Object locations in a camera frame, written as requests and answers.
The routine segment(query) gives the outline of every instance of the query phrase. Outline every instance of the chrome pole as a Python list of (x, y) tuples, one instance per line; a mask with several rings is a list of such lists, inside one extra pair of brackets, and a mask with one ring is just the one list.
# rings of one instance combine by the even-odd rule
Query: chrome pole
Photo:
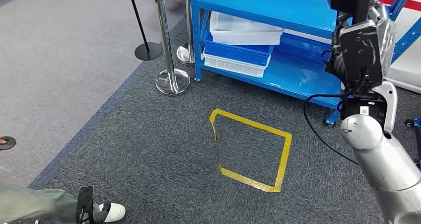
[(185, 65), (195, 64), (195, 54), (193, 52), (193, 37), (192, 37), (192, 11), (190, 9), (190, 0), (186, 0), (186, 16), (187, 16), (187, 43), (178, 47), (177, 58)]
[(190, 76), (183, 70), (174, 69), (164, 0), (155, 0), (155, 2), (161, 26), (165, 64), (167, 65), (167, 69), (156, 77), (155, 85), (161, 93), (168, 96), (176, 96), (187, 90), (190, 85)]

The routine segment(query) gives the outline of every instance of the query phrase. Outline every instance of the black round base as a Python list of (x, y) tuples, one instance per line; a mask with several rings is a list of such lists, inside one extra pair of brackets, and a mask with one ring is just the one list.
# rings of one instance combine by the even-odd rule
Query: black round base
[(136, 58), (149, 61), (158, 58), (162, 54), (162, 46), (160, 44), (149, 42), (147, 45), (149, 46), (149, 51), (146, 50), (145, 44), (141, 44), (136, 48)]
[(6, 141), (6, 144), (0, 144), (0, 150), (8, 150), (14, 147), (16, 140), (10, 136), (0, 137), (0, 139)]

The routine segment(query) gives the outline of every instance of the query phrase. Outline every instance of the caster wheel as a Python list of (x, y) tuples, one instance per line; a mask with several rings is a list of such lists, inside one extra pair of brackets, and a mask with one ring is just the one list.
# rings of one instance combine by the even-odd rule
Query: caster wheel
[(406, 120), (405, 125), (409, 128), (414, 127), (414, 120)]
[(327, 127), (334, 127), (335, 125), (336, 125), (336, 121), (334, 121), (334, 122), (333, 122), (333, 124), (326, 123), (326, 126), (327, 126)]

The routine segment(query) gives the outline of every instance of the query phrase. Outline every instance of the shelf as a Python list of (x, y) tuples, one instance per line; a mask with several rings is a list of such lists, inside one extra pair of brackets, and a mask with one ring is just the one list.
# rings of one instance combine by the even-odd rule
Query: shelf
[[(200, 68), (302, 100), (316, 93), (337, 94), (341, 87), (335, 76), (324, 71), (323, 64), (275, 51), (262, 78), (207, 67), (202, 61)], [(311, 102), (336, 109), (339, 98), (316, 97)]]
[(335, 28), (327, 0), (198, 0), (198, 7), (327, 39)]

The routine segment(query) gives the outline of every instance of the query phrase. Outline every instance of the storage bin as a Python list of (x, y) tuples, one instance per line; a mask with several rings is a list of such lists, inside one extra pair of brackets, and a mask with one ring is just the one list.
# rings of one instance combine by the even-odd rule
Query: storage bin
[(278, 45), (283, 28), (212, 11), (213, 41), (229, 45)]
[(273, 45), (227, 45), (213, 42), (209, 30), (205, 32), (203, 43), (205, 44), (205, 54), (259, 66), (266, 66), (268, 58), (274, 50)]
[(205, 58), (205, 66), (255, 77), (263, 77), (263, 73), (271, 60), (271, 56), (269, 56), (266, 66), (259, 66), (205, 53), (202, 56)]
[(281, 44), (274, 47), (274, 51), (290, 54), (317, 63), (327, 61), (330, 56), (331, 45), (300, 36), (284, 33)]

